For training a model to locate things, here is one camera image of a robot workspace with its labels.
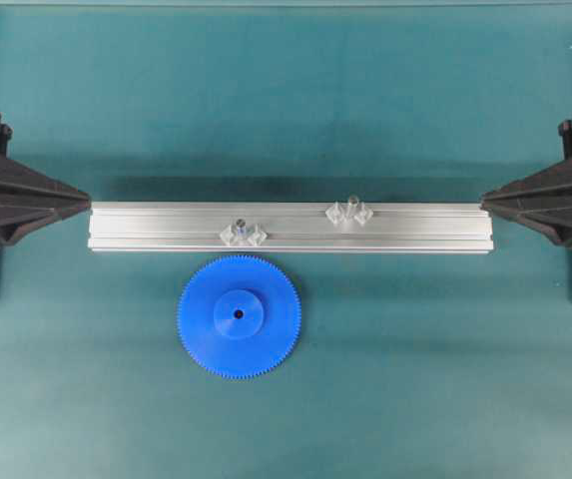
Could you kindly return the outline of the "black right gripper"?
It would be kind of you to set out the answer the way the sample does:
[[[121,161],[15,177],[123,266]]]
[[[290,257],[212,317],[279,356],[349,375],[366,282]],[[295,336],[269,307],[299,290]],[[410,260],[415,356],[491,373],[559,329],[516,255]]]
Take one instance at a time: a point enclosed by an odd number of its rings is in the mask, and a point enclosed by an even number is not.
[[[490,214],[540,233],[555,245],[572,245],[572,119],[559,126],[563,161],[482,196]],[[525,199],[567,198],[568,208],[533,209],[509,202]]]

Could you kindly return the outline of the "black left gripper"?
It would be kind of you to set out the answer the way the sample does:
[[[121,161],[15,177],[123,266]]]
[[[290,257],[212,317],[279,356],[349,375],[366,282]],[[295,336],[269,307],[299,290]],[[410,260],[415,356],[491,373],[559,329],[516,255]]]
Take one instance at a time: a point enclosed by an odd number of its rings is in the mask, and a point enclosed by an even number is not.
[[[12,129],[3,123],[0,114],[0,195],[47,198],[73,203],[49,208],[0,206],[2,245],[14,245],[39,229],[87,211],[91,205],[88,194],[6,157],[11,139]]]

